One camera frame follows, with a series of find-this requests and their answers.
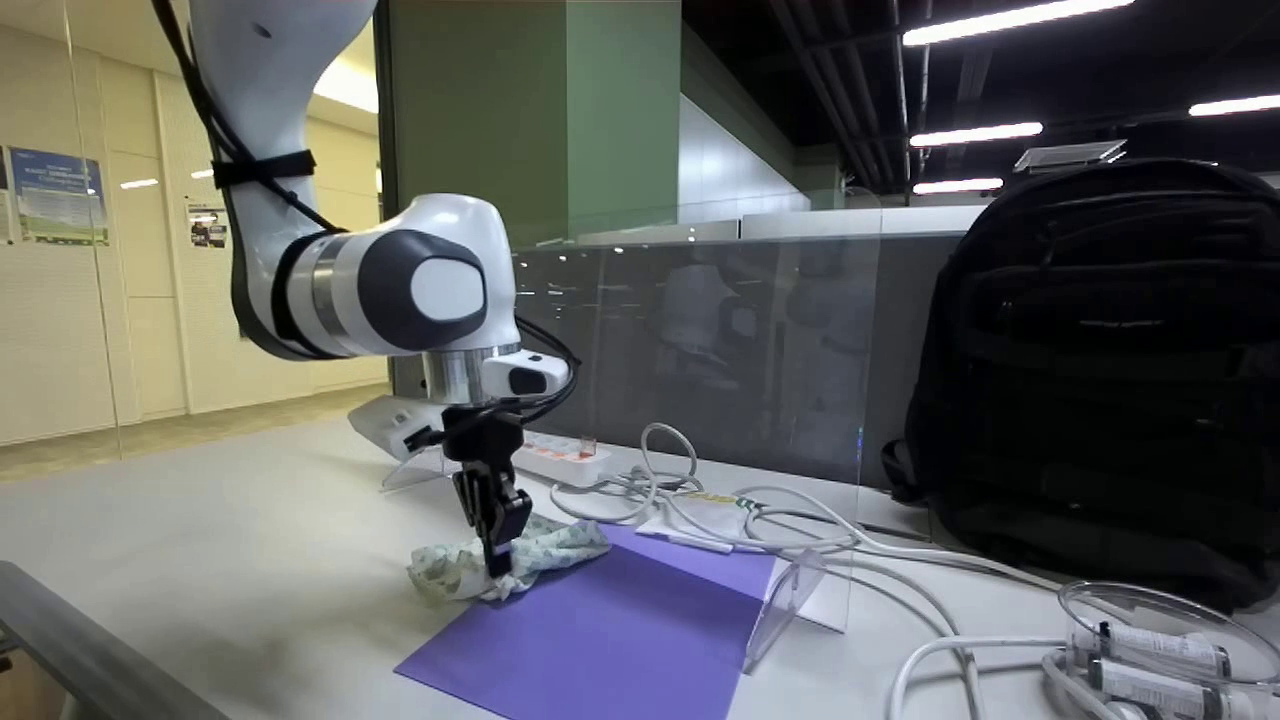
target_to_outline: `table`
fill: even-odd
[[[407,554],[464,543],[472,532],[450,484],[388,484],[388,473],[392,466],[333,418],[21,481],[0,489],[0,561],[30,570],[227,717],[486,717],[392,672],[458,617],[414,594]],[[854,492],[728,466],[703,466],[701,475],[713,489]],[[921,523],[877,492],[857,502],[880,523]],[[906,570],[935,587],[972,635],[1065,633],[1045,594]],[[1253,625],[1280,640],[1280,602]],[[763,669],[740,680],[732,717],[880,717],[896,666],[923,640],[908,613],[857,594],[849,635],[798,625]],[[961,717],[961,684],[928,684],[935,672],[952,672],[949,660],[923,666],[914,717]],[[1037,672],[994,672],[984,693],[994,717],[1052,717]]]

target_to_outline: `purple paper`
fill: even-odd
[[[514,720],[728,717],[773,561],[609,535],[609,557],[472,609],[397,672]]]

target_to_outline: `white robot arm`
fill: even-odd
[[[476,198],[417,198],[381,230],[346,234],[313,210],[303,117],[321,74],[369,25],[376,0],[191,0],[191,50],[168,0],[152,0],[218,151],[234,215],[240,331],[285,362],[454,351],[458,393],[414,445],[460,459],[458,492],[509,573],[526,532],[521,427],[568,393],[574,351],[521,351],[505,220]]]

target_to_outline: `gray partition wall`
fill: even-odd
[[[918,381],[932,278],[972,210],[802,211],[554,242],[517,255],[521,314],[584,355],[539,427],[880,481]]]

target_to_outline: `floor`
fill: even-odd
[[[226,435],[247,435],[247,431],[285,427],[285,423],[303,423],[316,418],[348,412],[381,393],[384,388],[357,388],[357,393],[309,396],[293,403],[181,418],[181,422],[133,423],[133,427],[88,431],[70,440],[17,445],[17,447],[0,447],[0,484],[40,481],[40,475],[58,475],[86,466],[116,466],[127,458],[211,445]],[[0,657],[0,720],[62,720],[62,717],[65,717],[62,684],[47,680],[40,666],[24,651]]]

